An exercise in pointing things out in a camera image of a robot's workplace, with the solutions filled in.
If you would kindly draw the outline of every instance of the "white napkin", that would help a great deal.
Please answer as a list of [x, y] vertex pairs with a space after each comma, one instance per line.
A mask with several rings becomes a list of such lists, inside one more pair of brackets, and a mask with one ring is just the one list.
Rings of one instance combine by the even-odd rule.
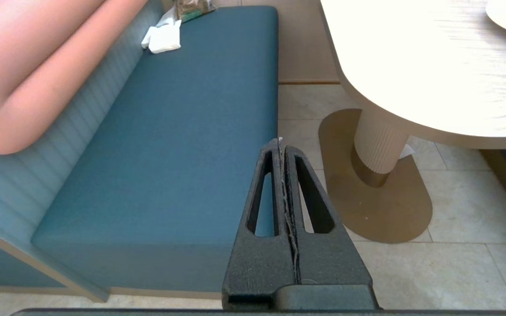
[[154, 54], [181, 48], [181, 20], [175, 18], [175, 6], [167, 11], [156, 26], [148, 29], [142, 40], [142, 48], [149, 48]]

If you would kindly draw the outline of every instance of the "light blue upholstered backrest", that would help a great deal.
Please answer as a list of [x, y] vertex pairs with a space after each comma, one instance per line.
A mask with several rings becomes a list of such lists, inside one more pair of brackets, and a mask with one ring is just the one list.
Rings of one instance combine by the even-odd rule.
[[140, 42], [159, 20], [149, 0], [51, 128], [26, 150], [0, 156], [0, 236], [28, 243], [96, 132], [140, 56]]

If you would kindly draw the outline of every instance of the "tile floor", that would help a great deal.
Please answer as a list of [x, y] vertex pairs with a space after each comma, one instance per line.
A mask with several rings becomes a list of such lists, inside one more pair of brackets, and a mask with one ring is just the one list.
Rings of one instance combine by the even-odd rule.
[[[321, 120], [357, 108], [338, 85], [281, 86], [279, 135], [303, 150], [325, 185]], [[426, 232], [405, 244], [379, 244], [350, 232], [386, 309], [506, 309], [506, 192], [482, 156], [411, 137], [414, 158], [433, 202]], [[111, 296], [85, 298], [0, 294], [0, 316], [28, 307], [207, 308], [217, 300]]]

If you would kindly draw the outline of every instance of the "table pedestal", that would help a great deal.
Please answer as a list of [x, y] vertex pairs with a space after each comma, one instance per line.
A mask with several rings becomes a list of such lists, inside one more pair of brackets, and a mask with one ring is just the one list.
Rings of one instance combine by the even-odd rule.
[[369, 240], [413, 240], [432, 203], [412, 156], [399, 159], [408, 135], [358, 109], [327, 116], [319, 128], [325, 181], [343, 224]]

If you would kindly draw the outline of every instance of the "table base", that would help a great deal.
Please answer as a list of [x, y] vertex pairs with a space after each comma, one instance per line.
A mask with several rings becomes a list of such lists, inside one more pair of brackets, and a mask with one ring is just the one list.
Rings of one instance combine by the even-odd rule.
[[361, 110], [341, 110], [319, 127], [325, 182], [343, 224], [356, 234], [395, 244], [413, 240], [428, 227], [432, 202], [412, 156], [400, 159], [381, 187], [365, 184], [351, 162]]

